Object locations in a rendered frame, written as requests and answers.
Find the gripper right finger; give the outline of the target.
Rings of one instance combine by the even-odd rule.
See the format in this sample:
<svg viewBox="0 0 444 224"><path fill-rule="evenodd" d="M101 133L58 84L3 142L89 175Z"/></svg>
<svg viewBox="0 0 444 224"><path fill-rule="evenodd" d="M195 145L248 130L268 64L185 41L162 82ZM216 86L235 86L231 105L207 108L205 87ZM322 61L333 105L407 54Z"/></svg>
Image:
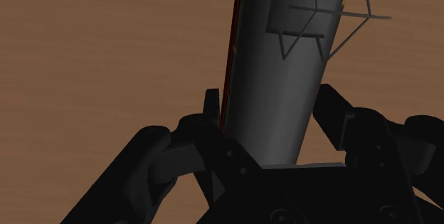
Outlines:
<svg viewBox="0 0 444 224"><path fill-rule="evenodd" d="M312 224L444 224L444 120L413 115L399 124L319 87L312 115L345 166Z"/></svg>

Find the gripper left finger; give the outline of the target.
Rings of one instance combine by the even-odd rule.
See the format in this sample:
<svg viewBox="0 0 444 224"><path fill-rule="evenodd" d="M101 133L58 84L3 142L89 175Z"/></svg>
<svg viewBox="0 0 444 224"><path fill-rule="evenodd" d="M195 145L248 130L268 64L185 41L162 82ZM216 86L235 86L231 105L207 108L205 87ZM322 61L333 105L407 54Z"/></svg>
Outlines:
<svg viewBox="0 0 444 224"><path fill-rule="evenodd" d="M140 129L60 224L152 224L178 177L195 174L209 209L197 224L261 224L261 169L217 124L219 91L203 112Z"/></svg>

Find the grey model aeroplane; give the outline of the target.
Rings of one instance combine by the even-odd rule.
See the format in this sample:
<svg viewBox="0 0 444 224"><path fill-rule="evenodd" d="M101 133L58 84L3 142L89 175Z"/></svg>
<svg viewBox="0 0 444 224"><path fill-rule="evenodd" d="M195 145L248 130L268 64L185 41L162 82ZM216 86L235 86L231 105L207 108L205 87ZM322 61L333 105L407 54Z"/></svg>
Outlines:
<svg viewBox="0 0 444 224"><path fill-rule="evenodd" d="M220 128L261 166L295 164L346 0L235 0Z"/></svg>

